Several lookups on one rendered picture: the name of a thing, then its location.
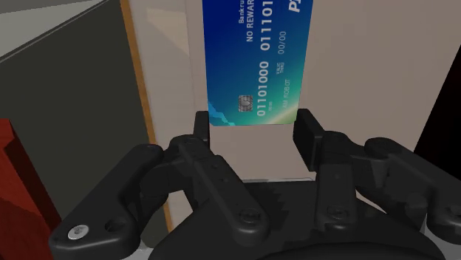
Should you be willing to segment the blue bank card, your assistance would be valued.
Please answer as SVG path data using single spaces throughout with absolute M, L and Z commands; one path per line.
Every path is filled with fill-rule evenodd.
M 290 124 L 313 0 L 202 0 L 209 122 Z

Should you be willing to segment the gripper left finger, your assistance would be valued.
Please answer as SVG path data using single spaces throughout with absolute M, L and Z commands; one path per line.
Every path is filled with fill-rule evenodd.
M 175 191 L 193 215 L 149 260 L 258 260 L 270 253 L 270 223 L 223 157 L 210 148 L 207 112 L 168 148 L 131 149 L 49 237 L 54 260 L 124 260 L 151 216 Z

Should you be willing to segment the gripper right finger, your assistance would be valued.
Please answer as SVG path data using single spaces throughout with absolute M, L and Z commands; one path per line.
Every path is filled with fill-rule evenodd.
M 326 131 L 309 109 L 299 109 L 293 142 L 316 173 L 316 217 L 354 223 L 356 193 L 415 230 L 427 226 L 439 238 L 461 238 L 461 181 L 386 137 L 364 145 Z

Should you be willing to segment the red block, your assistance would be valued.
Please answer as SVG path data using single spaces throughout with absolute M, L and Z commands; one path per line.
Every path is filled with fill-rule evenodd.
M 53 260 L 48 246 L 61 222 L 8 119 L 0 119 L 0 260 Z

